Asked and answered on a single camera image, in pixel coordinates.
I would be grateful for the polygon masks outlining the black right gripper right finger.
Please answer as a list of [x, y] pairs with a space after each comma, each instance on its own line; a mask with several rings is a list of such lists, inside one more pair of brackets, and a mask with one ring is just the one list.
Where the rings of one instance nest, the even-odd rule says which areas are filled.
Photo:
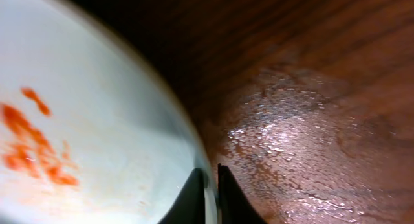
[[244, 195], [229, 167], [218, 164], [222, 224], [266, 224]]

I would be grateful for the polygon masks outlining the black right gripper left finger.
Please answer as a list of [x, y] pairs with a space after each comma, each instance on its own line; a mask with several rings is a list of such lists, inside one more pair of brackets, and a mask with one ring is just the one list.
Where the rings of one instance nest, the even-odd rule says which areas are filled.
[[191, 171], [169, 212], [159, 224], [205, 224], [204, 177], [200, 168]]

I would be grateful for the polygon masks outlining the pale plate with sauce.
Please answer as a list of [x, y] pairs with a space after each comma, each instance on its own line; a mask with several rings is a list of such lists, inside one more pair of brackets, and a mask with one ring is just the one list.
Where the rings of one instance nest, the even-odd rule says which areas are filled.
[[159, 223], [195, 168], [193, 125], [155, 70], [68, 0], [1, 0], [1, 222]]

